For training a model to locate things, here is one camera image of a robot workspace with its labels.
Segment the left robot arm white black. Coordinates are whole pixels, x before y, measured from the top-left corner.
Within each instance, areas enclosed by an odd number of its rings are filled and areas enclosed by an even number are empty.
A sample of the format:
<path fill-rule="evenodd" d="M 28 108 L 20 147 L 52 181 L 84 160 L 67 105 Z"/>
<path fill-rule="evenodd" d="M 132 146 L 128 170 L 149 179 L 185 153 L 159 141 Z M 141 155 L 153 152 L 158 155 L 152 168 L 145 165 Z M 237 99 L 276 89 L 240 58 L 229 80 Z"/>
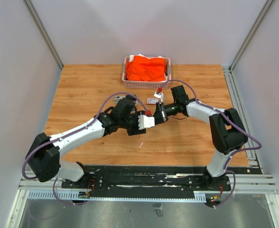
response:
<path fill-rule="evenodd" d="M 61 160 L 63 155 L 86 142 L 110 135 L 119 128 L 132 136 L 144 134 L 146 129 L 153 126 L 154 118 L 150 117 L 150 111 L 136 110 L 135 103 L 125 97 L 115 107 L 98 112 L 94 118 L 78 127 L 52 136 L 38 134 L 26 155 L 25 163 L 40 182 L 62 178 L 84 188 L 89 183 L 84 166 L 80 162 Z"/>

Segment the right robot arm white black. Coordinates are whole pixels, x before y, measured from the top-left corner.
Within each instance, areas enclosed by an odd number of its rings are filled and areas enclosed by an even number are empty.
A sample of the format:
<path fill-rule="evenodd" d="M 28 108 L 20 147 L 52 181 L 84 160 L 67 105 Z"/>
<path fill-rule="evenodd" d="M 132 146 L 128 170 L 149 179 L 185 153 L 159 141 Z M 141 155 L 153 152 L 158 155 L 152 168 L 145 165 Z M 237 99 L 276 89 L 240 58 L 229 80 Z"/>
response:
<path fill-rule="evenodd" d="M 182 85 L 171 88 L 171 94 L 174 102 L 165 105 L 161 98 L 162 89 L 159 88 L 155 93 L 155 97 L 159 99 L 153 115 L 155 124 L 165 123 L 170 116 L 177 114 L 209 124 L 215 151 L 210 163 L 204 168 L 202 178 L 193 181 L 193 184 L 214 190 L 226 176 L 232 153 L 241 149 L 248 141 L 240 116 L 234 108 L 217 109 L 195 98 L 189 99 Z"/>

